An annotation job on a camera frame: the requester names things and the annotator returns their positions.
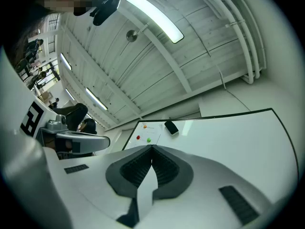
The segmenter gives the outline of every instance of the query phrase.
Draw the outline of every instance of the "black grille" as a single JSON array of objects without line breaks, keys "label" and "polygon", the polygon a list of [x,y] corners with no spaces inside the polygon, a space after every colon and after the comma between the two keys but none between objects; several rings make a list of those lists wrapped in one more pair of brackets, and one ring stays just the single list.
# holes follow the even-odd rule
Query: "black grille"
[{"label": "black grille", "polygon": [[139,187],[143,182],[152,165],[150,153],[151,149],[149,148],[120,169],[121,175],[136,187]]},{"label": "black grille", "polygon": [[227,186],[219,189],[224,199],[228,202],[242,225],[246,225],[259,215],[244,197],[233,187]]},{"label": "black grille", "polygon": [[156,149],[153,150],[152,159],[152,166],[157,176],[158,187],[171,182],[178,175],[179,166]]},{"label": "black grille", "polygon": [[89,167],[86,165],[80,165],[80,166],[73,166],[73,167],[65,168],[65,171],[67,174],[70,174],[70,173],[78,172],[78,171],[85,170],[88,168]]}]

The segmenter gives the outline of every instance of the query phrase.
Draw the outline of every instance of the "black eraser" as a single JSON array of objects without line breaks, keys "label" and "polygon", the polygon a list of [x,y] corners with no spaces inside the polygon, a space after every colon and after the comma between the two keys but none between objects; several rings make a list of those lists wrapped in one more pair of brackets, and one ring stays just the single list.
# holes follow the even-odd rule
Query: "black eraser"
[{"label": "black eraser", "polygon": [[175,126],[175,124],[172,121],[166,121],[164,125],[166,126],[167,130],[170,132],[171,135],[175,135],[179,133],[178,128]]}]

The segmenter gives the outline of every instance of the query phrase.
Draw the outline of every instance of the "ceiling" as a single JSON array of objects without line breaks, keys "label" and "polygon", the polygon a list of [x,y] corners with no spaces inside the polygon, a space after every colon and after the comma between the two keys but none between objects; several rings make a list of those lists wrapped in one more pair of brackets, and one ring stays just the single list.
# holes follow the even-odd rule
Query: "ceiling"
[{"label": "ceiling", "polygon": [[[126,0],[98,27],[89,13],[61,17],[58,53],[72,66],[68,71],[60,63],[63,84],[105,129],[221,85],[220,71],[225,81],[247,73],[236,33],[226,26],[229,21],[218,19],[203,0],[148,1],[179,28],[183,40],[173,44],[157,24]],[[148,27],[138,39],[128,42],[126,33],[139,31],[145,24]],[[94,104],[85,88],[108,110]]]}]

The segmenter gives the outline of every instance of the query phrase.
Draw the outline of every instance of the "ceiling light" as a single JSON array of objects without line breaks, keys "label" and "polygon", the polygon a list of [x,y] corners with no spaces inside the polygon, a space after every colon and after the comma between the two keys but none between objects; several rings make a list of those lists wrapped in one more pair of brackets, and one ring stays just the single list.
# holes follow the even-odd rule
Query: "ceiling light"
[{"label": "ceiling light", "polygon": [[86,92],[104,109],[107,110],[108,108],[100,101],[97,99],[97,97],[88,89],[86,88]]},{"label": "ceiling light", "polygon": [[72,97],[71,93],[68,91],[68,89],[66,88],[66,92],[69,94],[69,96],[75,101],[74,97]]},{"label": "ceiling light", "polygon": [[121,0],[119,1],[118,7],[117,7],[116,9],[118,9],[118,8],[119,8],[119,6],[120,6],[120,3],[121,3]]},{"label": "ceiling light", "polygon": [[177,43],[184,38],[181,31],[175,26],[169,18],[166,17],[158,8],[151,4],[147,0],[127,0],[138,9],[148,15],[172,40],[173,43]]},{"label": "ceiling light", "polygon": [[72,70],[70,64],[68,63],[68,61],[66,60],[65,56],[63,56],[62,53],[61,53],[61,58],[62,58],[62,60],[64,61],[64,63],[65,63],[65,65],[67,66],[67,68],[68,68],[69,70]]}]

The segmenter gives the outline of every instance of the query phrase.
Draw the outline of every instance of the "white wall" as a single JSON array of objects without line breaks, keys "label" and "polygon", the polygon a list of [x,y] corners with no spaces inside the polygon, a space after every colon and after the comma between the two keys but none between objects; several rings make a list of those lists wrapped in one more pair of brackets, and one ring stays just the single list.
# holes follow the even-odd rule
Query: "white wall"
[{"label": "white wall", "polygon": [[57,54],[56,54],[56,52],[51,52],[51,53],[49,53],[49,55],[47,55],[45,57],[38,58],[38,59],[40,60],[41,63],[43,61],[46,61],[46,62],[42,63],[42,65],[45,65],[49,62],[52,62],[53,60],[56,60],[57,59]]},{"label": "white wall", "polygon": [[113,152],[121,151],[122,148],[124,147],[125,143],[127,142],[129,136],[132,134],[132,131],[133,131],[133,129],[122,131],[119,138],[116,140],[115,143],[113,143],[112,149],[110,150],[110,152],[113,153]]},{"label": "white wall", "polygon": [[[251,111],[273,108],[287,129],[299,162],[300,171],[305,163],[305,113],[302,106],[291,94],[261,76],[254,84],[242,80],[228,83],[227,90],[234,94]],[[201,95],[200,110],[202,116],[227,115],[247,112],[248,109],[223,88],[216,88]]]},{"label": "white wall", "polygon": [[54,86],[49,88],[48,92],[52,93],[53,95],[53,98],[51,99],[52,103],[55,102],[55,98],[59,98],[57,105],[58,108],[62,108],[68,101],[70,101],[70,97],[63,88],[61,81],[57,82]]},{"label": "white wall", "polygon": [[69,100],[62,108],[72,107],[72,106],[74,106],[74,103],[72,103],[71,100]]},{"label": "white wall", "polygon": [[267,76],[305,105],[304,51],[294,29],[272,0],[245,0],[264,43]]}]

